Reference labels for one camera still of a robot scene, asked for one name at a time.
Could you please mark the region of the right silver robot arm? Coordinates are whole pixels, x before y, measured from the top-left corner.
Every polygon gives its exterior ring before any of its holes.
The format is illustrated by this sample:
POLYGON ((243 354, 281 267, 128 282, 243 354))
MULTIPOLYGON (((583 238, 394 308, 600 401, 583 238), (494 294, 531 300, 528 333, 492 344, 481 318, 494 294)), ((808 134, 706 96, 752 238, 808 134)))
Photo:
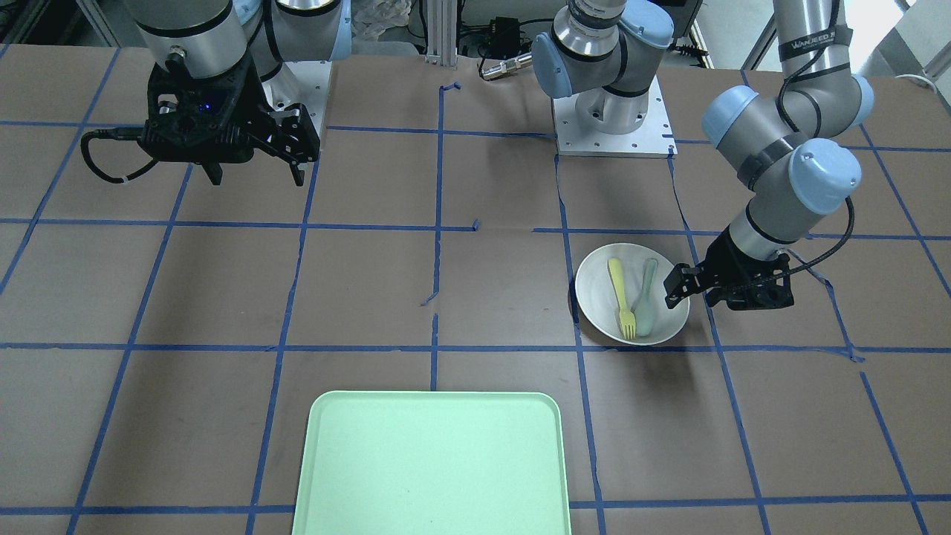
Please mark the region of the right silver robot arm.
POLYGON ((352 51, 349 1, 128 1, 152 52, 147 118, 136 144, 153 163, 223 165, 256 152, 288 165, 294 183, 319 159, 320 134, 290 65, 352 51))

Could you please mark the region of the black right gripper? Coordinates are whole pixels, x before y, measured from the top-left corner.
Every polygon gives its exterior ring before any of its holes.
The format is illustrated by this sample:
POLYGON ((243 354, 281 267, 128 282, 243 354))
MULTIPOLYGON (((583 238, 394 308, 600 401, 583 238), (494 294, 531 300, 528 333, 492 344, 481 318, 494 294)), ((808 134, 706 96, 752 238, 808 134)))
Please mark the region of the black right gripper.
POLYGON ((303 187, 306 163, 318 160, 319 145, 306 106, 272 108, 251 61, 188 80, 156 65, 147 80, 140 148, 160 161, 200 163, 212 186, 223 183, 221 163, 246 163, 261 150, 288 163, 295 185, 303 187))

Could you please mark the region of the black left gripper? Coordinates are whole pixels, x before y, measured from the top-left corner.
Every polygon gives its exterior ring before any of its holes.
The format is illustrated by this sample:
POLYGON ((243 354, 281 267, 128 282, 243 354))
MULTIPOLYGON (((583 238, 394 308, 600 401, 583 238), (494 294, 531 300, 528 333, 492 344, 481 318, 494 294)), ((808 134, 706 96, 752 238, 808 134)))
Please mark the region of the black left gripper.
POLYGON ((699 265, 676 264, 663 281, 668 309, 701 295, 710 307, 724 302, 731 311, 782 309, 795 304, 788 274, 789 256, 762 261, 740 251, 728 236, 707 248, 699 265))

